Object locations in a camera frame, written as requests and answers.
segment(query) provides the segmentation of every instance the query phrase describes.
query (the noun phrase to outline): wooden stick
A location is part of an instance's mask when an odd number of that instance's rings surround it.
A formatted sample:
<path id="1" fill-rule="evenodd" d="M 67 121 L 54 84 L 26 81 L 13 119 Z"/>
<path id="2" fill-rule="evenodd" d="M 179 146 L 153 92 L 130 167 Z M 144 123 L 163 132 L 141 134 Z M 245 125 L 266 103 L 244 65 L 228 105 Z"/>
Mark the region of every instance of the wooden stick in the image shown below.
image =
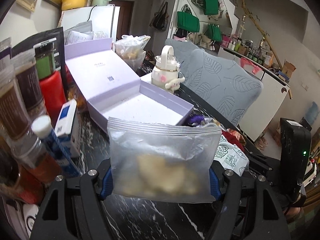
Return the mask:
<path id="1" fill-rule="evenodd" d="M 266 34 L 266 32 L 264 30 L 262 30 L 262 28 L 260 27 L 260 25 L 256 22 L 256 20 L 253 18 L 252 16 L 252 13 L 249 12 L 249 10 L 247 9 L 246 5 L 245 5 L 245 1 L 242 0 L 242 5 L 241 5 L 245 15 L 247 15 L 251 20 L 252 22 L 254 23 L 254 25 L 257 27 L 257 29 L 261 32 L 262 36 L 266 39 L 266 42 L 269 44 L 269 47 L 270 47 L 270 50 L 273 52 L 273 54 L 275 55 L 275 58 L 279 64 L 279 67 L 280 67 L 280 70 L 282 71 L 283 67 L 282 67 L 282 64 L 278 58 L 278 55 L 276 53 L 276 51 L 273 49 L 272 45 L 271 45 L 271 41 L 268 37 L 268 35 Z M 288 91 L 289 93 L 289 97 L 290 99 L 292 99 L 292 93 L 291 93 L 291 90 L 289 89 Z"/>

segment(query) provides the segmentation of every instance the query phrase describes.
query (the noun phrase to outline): black marble table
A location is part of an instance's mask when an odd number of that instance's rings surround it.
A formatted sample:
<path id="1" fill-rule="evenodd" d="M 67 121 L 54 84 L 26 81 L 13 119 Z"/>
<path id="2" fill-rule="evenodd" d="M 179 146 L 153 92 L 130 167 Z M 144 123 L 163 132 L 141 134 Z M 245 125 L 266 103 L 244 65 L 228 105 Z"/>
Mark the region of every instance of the black marble table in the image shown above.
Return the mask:
<path id="1" fill-rule="evenodd" d="M 187 87 L 182 85 L 177 95 L 192 103 L 194 111 L 215 117 L 226 128 L 235 129 L 219 112 Z M 82 114 L 81 121 L 81 157 L 76 164 L 83 172 L 87 172 L 109 158 L 109 144 L 107 135 L 90 119 L 88 113 Z M 247 142 L 247 150 L 260 154 L 250 142 Z M 219 205 L 219 202 L 165 203 L 116 194 L 108 196 L 102 202 L 115 239 L 118 240 L 202 240 L 209 231 Z"/>

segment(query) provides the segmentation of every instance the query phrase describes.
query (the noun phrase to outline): small fridge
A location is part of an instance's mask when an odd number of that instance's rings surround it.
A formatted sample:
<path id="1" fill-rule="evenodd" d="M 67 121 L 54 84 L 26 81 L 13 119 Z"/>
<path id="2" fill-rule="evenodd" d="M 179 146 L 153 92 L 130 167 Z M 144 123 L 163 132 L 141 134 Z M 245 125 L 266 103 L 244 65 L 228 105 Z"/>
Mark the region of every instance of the small fridge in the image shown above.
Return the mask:
<path id="1" fill-rule="evenodd" d="M 94 32 L 103 31 L 113 42 L 116 41 L 120 7 L 108 4 L 107 6 L 83 7 L 63 11 L 61 14 L 61 27 L 70 29 L 79 23 L 92 21 Z"/>

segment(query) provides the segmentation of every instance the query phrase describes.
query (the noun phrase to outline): silver screw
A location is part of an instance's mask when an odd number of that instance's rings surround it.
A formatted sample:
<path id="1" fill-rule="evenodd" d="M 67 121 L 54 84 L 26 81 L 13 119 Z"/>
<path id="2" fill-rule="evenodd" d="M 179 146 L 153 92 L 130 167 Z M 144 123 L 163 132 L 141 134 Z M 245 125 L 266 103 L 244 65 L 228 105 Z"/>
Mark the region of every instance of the silver screw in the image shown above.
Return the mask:
<path id="1" fill-rule="evenodd" d="M 97 174 L 97 171 L 96 170 L 89 170 L 88 174 L 89 174 L 89 176 L 94 176 Z"/>
<path id="2" fill-rule="evenodd" d="M 258 180 L 260 180 L 261 182 L 264 182 L 264 181 L 266 181 L 266 177 L 263 175 L 259 175 Z"/>
<path id="3" fill-rule="evenodd" d="M 226 171 L 225 171 L 225 174 L 226 174 L 227 176 L 232 176 L 232 175 L 233 175 L 233 171 L 232 171 L 232 170 L 226 170 Z"/>
<path id="4" fill-rule="evenodd" d="M 63 176 L 62 175 L 58 175 L 57 177 L 56 177 L 56 181 L 62 181 L 63 180 Z"/>

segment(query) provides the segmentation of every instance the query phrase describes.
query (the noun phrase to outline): chair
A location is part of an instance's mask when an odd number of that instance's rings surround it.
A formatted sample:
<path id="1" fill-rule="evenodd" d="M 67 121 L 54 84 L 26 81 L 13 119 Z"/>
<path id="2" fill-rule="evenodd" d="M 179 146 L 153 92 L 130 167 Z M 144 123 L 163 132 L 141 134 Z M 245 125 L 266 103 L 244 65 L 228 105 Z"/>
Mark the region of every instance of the chair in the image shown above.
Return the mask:
<path id="1" fill-rule="evenodd" d="M 215 57 L 188 43 L 191 42 L 171 39 L 165 43 L 173 46 L 174 55 L 181 62 L 184 85 L 237 126 L 262 92 L 262 82 L 235 61 Z"/>

